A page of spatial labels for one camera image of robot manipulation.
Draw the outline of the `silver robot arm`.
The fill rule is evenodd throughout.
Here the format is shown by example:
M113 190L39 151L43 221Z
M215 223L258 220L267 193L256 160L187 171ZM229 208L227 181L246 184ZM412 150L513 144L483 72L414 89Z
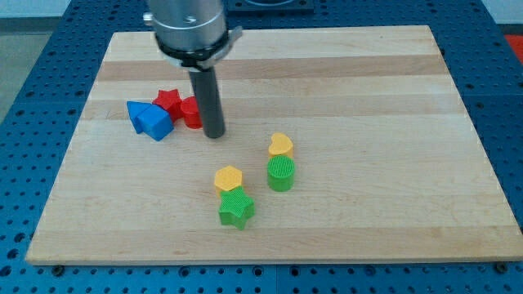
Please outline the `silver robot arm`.
M229 29L222 0L148 0L144 23L154 29L159 50L189 72L206 137L226 132L215 66L231 51L243 28Z

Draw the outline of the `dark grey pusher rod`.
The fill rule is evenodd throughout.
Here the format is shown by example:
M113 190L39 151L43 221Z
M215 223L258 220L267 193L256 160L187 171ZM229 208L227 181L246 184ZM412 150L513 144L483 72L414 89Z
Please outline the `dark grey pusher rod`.
M226 125L214 68L189 72L189 76L205 136L211 139L222 137Z

